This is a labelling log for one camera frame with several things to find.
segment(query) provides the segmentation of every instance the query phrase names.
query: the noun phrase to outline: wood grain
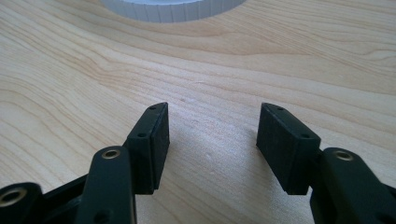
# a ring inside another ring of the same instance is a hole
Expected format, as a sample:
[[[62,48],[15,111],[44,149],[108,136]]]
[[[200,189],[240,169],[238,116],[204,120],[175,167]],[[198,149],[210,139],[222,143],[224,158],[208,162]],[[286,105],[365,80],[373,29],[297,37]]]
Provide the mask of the wood grain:
[[[0,188],[86,174],[164,101],[171,146],[140,223],[313,223],[255,147],[261,102],[396,186],[395,1],[247,0],[154,24],[97,0],[4,0],[0,52]]]

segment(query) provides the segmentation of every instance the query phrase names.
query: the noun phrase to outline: screw hole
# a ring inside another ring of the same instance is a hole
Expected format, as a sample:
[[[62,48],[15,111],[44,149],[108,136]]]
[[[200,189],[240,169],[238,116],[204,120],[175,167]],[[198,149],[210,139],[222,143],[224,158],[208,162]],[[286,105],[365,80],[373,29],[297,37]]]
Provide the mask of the screw hole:
[[[107,160],[114,159],[120,155],[120,151],[118,149],[110,149],[102,154],[102,157]]]
[[[95,217],[93,218],[93,221],[98,224],[106,224],[110,221],[110,218],[111,218],[111,212],[108,210],[104,210],[96,213]]]
[[[0,207],[7,207],[19,202],[26,195],[27,190],[23,188],[11,189],[0,196]]]
[[[352,155],[350,155],[349,153],[345,152],[345,151],[335,151],[334,152],[335,157],[337,157],[340,160],[343,161],[352,161],[353,157]]]
[[[381,214],[381,213],[378,214],[377,213],[377,214],[375,214],[375,217],[376,217],[376,219],[378,219],[382,223],[396,224],[396,220],[393,217],[389,216],[389,215]]]

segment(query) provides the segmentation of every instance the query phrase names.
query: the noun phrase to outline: white tape roll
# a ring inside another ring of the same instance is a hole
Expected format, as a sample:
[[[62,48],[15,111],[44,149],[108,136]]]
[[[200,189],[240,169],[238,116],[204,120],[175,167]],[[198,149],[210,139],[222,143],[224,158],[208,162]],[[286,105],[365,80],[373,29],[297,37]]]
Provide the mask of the white tape roll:
[[[101,0],[111,11],[152,22],[195,21],[239,6],[245,0]]]

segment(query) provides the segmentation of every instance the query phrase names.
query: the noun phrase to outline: black plastic part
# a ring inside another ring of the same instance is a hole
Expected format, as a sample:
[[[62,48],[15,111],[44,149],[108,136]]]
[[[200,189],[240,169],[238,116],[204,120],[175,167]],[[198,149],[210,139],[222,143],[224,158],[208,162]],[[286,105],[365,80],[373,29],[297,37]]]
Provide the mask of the black plastic part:
[[[325,185],[320,185],[320,189],[317,186],[312,191],[309,203],[316,224],[336,223],[337,211]]]
[[[288,194],[307,193],[309,167],[320,153],[319,145],[320,138],[288,110],[262,104],[257,147]]]
[[[77,224],[136,223],[131,163],[125,147],[107,147],[92,159]]]
[[[319,167],[336,209],[335,223],[396,223],[396,201],[357,154],[327,148]]]
[[[152,194],[160,186],[169,148],[168,103],[152,105],[123,144],[134,157],[134,193]]]
[[[168,104],[152,105],[136,123],[123,147],[112,147],[121,148],[122,157],[118,158],[121,163],[113,161],[111,166],[106,168],[104,163],[101,167],[103,161],[97,155],[108,149],[105,148],[94,156],[88,180],[84,175],[45,195],[33,183],[0,189],[0,223],[70,224],[75,223],[78,210],[82,211],[79,223],[135,223],[134,195],[152,194],[159,187],[168,147]],[[10,190],[20,188],[26,189],[25,196],[15,204],[4,206],[18,196]],[[100,208],[104,209],[97,211],[92,219],[92,209]],[[90,217],[83,219],[84,214]]]
[[[388,185],[385,185],[385,186],[387,187],[387,189],[389,190],[389,192],[393,196],[393,198],[396,200],[396,189],[391,186],[388,186]]]
[[[74,222],[86,178],[87,176],[84,175],[44,194],[47,212],[43,224]]]
[[[38,223],[43,216],[42,204],[43,194],[35,183],[14,184],[0,189],[0,223]]]

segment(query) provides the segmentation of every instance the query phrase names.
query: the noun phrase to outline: light wood surface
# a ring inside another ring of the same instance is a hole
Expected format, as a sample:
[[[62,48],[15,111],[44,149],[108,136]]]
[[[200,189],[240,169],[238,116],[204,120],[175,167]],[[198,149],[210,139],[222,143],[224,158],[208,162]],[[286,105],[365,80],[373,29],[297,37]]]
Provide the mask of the light wood surface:
[[[2,0],[0,33],[0,188],[85,175],[160,102],[171,145],[140,223],[313,223],[255,147],[262,102],[396,187],[396,1],[247,0],[153,24],[97,0]]]

